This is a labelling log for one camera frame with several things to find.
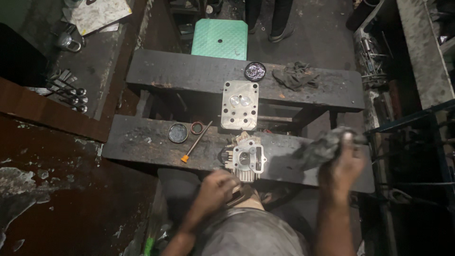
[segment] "person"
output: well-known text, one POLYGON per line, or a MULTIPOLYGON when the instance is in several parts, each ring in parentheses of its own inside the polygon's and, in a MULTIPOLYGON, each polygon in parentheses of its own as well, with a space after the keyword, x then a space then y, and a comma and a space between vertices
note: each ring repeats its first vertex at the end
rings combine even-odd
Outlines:
POLYGON ((239 180, 216 170, 208 175, 163 256, 310 255, 354 256, 349 226, 349 189, 365 165, 347 133, 339 157, 319 171, 319 209, 312 247, 285 221, 264 210, 226 209, 239 180))
MULTIPOLYGON (((269 42, 276 43, 290 37, 294 33, 292 23, 288 23, 293 0, 275 0, 273 10, 272 30, 269 42)), ((262 0, 245 0, 245 22, 248 24, 248 34, 256 32, 256 21, 261 12, 262 0)))

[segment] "mechanic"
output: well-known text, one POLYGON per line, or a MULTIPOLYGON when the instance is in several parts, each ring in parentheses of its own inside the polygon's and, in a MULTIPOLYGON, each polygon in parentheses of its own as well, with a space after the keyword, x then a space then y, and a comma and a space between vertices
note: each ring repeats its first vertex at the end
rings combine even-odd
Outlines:
POLYGON ((319 169, 318 224, 312 245, 271 213, 253 208, 223 209, 239 181, 216 170, 202 181, 162 255, 354 256, 348 197, 364 165, 365 157, 353 146, 352 134, 345 134, 339 157, 319 169))

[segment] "leg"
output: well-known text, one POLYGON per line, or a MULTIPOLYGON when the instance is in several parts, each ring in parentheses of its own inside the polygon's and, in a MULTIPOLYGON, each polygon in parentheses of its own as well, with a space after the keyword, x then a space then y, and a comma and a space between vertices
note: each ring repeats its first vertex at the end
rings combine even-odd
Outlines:
POLYGON ((201 181, 190 172, 158 169, 169 218, 178 226, 196 198, 201 181))
POLYGON ((291 13, 293 0, 275 0, 275 10, 272 18, 272 32, 270 36, 279 36, 283 34, 286 23, 291 13))
POLYGON ((261 12, 262 0, 245 0, 245 22, 248 30, 252 30, 256 25, 261 12))

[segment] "trousers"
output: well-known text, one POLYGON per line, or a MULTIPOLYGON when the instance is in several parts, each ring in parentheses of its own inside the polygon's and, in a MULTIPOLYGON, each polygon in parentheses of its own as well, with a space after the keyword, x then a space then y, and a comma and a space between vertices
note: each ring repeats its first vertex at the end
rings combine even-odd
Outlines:
MULTIPOLYGON (((275 0, 275 9, 273 10, 272 31, 270 36, 280 36, 283 34, 286 24, 291 13, 293 0, 275 0)), ((248 30, 256 25, 259 13, 261 12, 262 0, 245 0, 245 21, 248 24, 248 30)))

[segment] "floor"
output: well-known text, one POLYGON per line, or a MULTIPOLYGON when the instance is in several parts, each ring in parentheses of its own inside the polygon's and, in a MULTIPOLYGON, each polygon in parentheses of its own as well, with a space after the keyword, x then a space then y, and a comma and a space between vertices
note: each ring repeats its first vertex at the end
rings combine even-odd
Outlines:
MULTIPOLYGON (((274 0, 263 0, 256 33, 248 35, 249 61, 281 65, 303 61, 317 68, 355 71, 353 33, 344 26, 349 13, 353 10, 351 0, 294 0, 289 22, 293 23, 295 32, 290 38, 274 44, 267 39, 273 6, 274 0)), ((243 9, 242 2, 226 1, 218 18, 241 19, 243 9)), ((288 109, 289 113, 298 110, 288 109)), ((364 131, 361 112, 343 114, 343 120, 339 120, 338 123, 354 127, 360 132, 364 131)), ((321 131, 328 130, 329 111, 305 127, 303 134, 314 139, 321 131)), ((316 189, 306 188, 283 207, 298 211, 311 228, 315 229, 318 199, 316 189)), ((362 241, 360 221, 359 210, 351 208, 351 230, 356 249, 362 241)))

